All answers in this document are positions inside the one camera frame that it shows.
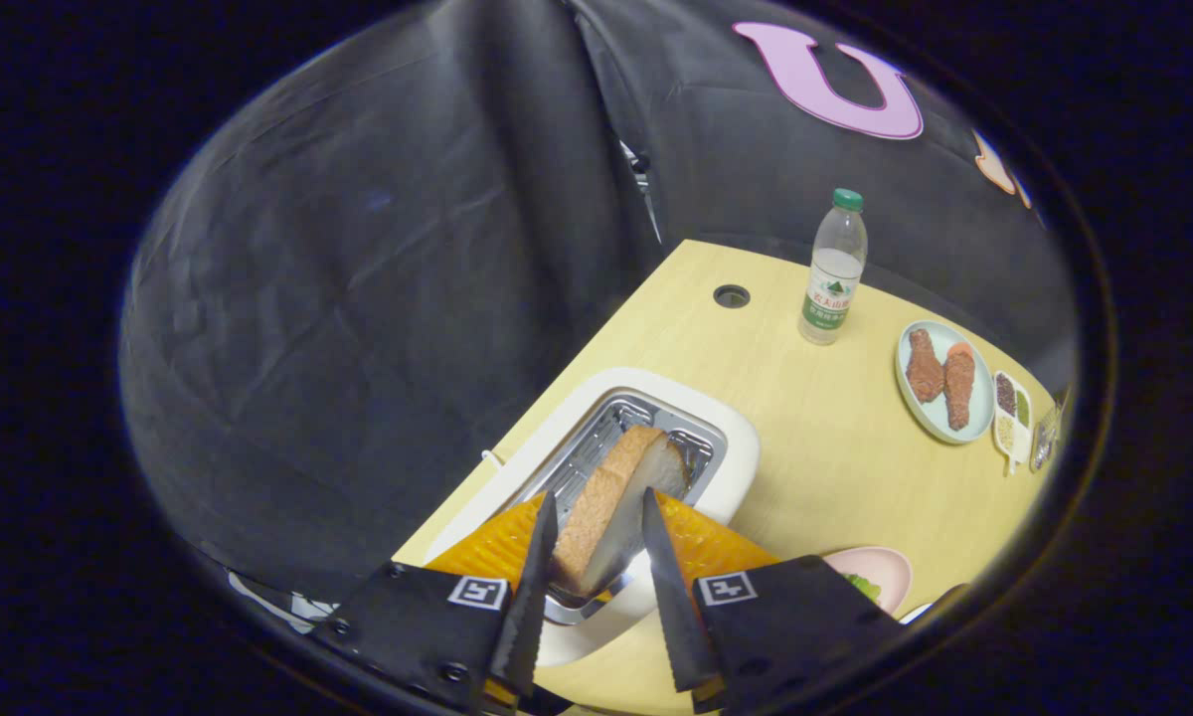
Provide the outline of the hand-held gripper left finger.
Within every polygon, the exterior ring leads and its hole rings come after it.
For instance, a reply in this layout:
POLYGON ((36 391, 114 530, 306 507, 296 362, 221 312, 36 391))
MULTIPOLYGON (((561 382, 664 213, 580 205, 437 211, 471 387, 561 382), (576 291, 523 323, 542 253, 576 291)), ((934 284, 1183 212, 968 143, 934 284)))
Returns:
POLYGON ((450 712, 513 712, 534 689, 554 494, 495 516, 425 567, 391 562, 311 638, 339 660, 450 712))

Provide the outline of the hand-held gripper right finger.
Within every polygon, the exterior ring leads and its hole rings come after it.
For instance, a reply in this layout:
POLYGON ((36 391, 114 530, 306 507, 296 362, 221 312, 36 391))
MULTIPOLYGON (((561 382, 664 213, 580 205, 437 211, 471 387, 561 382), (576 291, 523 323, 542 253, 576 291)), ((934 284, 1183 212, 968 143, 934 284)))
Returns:
POLYGON ((768 558, 663 492, 643 493, 642 533, 674 689, 697 715, 828 710, 903 632, 824 558, 768 558))

